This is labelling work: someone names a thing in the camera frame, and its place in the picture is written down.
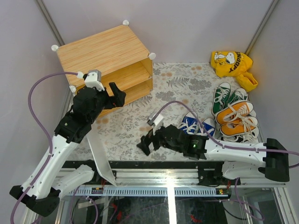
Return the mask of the blue sneaker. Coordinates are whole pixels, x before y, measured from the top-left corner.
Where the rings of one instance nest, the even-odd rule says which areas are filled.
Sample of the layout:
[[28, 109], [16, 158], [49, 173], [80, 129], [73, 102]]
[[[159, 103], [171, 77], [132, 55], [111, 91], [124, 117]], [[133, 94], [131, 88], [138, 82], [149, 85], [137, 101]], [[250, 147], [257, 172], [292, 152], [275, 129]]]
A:
[[215, 121], [212, 118], [207, 118], [202, 121], [202, 125], [206, 129], [207, 132], [205, 132], [204, 129], [201, 126], [199, 126], [197, 135], [207, 136], [207, 133], [209, 133], [213, 137], [215, 134], [215, 128], [216, 128]]
[[186, 134], [196, 134], [198, 131], [197, 118], [191, 112], [188, 112], [183, 117], [181, 123], [178, 126], [178, 129], [182, 130]]

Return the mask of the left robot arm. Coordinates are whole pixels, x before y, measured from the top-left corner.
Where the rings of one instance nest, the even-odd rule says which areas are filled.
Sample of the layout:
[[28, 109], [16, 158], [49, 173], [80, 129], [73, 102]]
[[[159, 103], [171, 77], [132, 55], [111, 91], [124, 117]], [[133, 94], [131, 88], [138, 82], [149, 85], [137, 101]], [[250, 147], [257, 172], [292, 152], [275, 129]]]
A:
[[56, 176], [71, 152], [91, 131], [92, 124], [104, 109], [122, 107], [126, 93], [115, 83], [109, 83], [113, 96], [95, 87], [80, 89], [73, 98], [71, 109], [61, 119], [44, 155], [34, 173], [22, 185], [13, 186], [9, 194], [42, 217], [49, 216], [60, 200], [76, 187], [102, 180], [102, 172], [85, 164], [56, 180]]

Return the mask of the orange sneaker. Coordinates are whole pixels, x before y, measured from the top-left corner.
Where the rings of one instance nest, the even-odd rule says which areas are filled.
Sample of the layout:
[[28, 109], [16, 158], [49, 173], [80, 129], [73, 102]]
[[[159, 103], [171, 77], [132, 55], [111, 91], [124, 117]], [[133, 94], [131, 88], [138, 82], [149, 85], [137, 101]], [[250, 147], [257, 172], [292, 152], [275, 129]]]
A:
[[215, 114], [215, 121], [219, 125], [226, 124], [236, 119], [242, 119], [253, 110], [253, 104], [249, 101], [239, 100], [228, 104], [226, 108]]
[[255, 117], [247, 116], [221, 125], [220, 133], [225, 137], [252, 134], [257, 126], [258, 120]]

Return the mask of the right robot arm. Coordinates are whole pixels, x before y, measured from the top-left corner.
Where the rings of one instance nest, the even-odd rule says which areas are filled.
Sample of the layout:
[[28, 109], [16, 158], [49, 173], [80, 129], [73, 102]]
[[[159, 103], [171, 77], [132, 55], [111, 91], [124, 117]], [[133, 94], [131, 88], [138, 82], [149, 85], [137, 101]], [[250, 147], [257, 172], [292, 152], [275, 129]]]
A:
[[149, 155], [150, 145], [154, 150], [168, 148], [193, 160], [222, 162], [222, 168], [213, 172], [213, 179], [218, 184], [238, 177], [264, 176], [275, 182], [290, 180], [288, 154], [286, 149], [279, 152], [281, 144], [276, 139], [256, 144], [213, 141], [206, 136], [186, 134], [169, 125], [158, 130], [151, 129], [141, 137], [137, 147]]

